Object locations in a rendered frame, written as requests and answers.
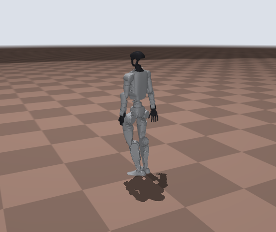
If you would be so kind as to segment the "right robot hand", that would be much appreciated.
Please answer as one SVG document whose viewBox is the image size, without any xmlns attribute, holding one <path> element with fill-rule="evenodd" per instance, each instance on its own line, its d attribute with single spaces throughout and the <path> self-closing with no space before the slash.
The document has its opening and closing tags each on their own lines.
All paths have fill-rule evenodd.
<svg viewBox="0 0 276 232">
<path fill-rule="evenodd" d="M 150 107 L 150 108 L 151 108 L 151 107 Z M 158 115 L 157 115 L 157 111 L 156 111 L 156 105 L 155 105 L 155 109 L 151 109 L 151 112 L 150 112 L 148 118 L 150 118 L 150 115 L 152 116 L 152 117 L 151 117 L 151 122 L 152 122 L 152 120 L 153 120 L 153 122 L 154 122 L 154 119 L 155 119 L 155 121 L 156 121 L 156 119 L 157 119 L 157 121 L 158 121 Z M 154 116 L 155 116 L 155 117 L 154 117 Z M 156 117 L 156 116 L 157 116 L 157 117 Z"/>
</svg>

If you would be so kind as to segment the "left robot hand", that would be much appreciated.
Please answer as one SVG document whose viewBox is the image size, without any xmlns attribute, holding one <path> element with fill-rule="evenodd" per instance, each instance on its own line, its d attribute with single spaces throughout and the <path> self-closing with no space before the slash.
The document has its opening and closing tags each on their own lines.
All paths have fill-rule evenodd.
<svg viewBox="0 0 276 232">
<path fill-rule="evenodd" d="M 123 123 L 124 123 L 125 114 L 126 113 L 124 113 L 123 116 L 120 115 L 120 117 L 119 117 L 118 121 L 120 122 L 120 125 L 123 125 Z"/>
</svg>

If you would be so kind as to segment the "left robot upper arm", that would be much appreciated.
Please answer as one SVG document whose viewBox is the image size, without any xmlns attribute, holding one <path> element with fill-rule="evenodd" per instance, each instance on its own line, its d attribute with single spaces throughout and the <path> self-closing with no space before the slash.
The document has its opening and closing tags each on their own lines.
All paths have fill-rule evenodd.
<svg viewBox="0 0 276 232">
<path fill-rule="evenodd" d="M 128 98 L 129 96 L 129 91 L 130 91 L 130 85 L 131 85 L 131 82 L 133 81 L 134 79 L 134 73 L 126 73 L 123 77 L 123 80 L 124 80 L 124 84 L 123 84 L 123 89 L 124 89 L 124 94 L 125 94 L 125 97 L 126 99 Z"/>
</svg>

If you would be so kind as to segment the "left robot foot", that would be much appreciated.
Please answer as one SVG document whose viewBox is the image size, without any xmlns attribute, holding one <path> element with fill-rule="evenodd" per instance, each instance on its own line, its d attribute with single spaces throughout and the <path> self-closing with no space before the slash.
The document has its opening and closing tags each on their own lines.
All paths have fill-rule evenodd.
<svg viewBox="0 0 276 232">
<path fill-rule="evenodd" d="M 146 172 L 144 170 L 141 170 L 141 172 L 137 172 L 137 170 L 134 170 L 132 172 L 128 172 L 127 175 L 141 175 L 141 176 L 145 176 Z"/>
</svg>

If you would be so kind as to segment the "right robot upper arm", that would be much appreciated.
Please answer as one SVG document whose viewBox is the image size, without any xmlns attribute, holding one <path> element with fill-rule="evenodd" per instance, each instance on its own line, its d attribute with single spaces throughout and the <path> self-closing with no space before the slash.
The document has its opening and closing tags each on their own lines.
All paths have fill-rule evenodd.
<svg viewBox="0 0 276 232">
<path fill-rule="evenodd" d="M 146 70 L 148 73 L 148 84 L 147 84 L 147 94 L 150 94 L 153 92 L 153 87 L 152 87 L 152 80 L 151 80 L 151 72 Z"/>
</svg>

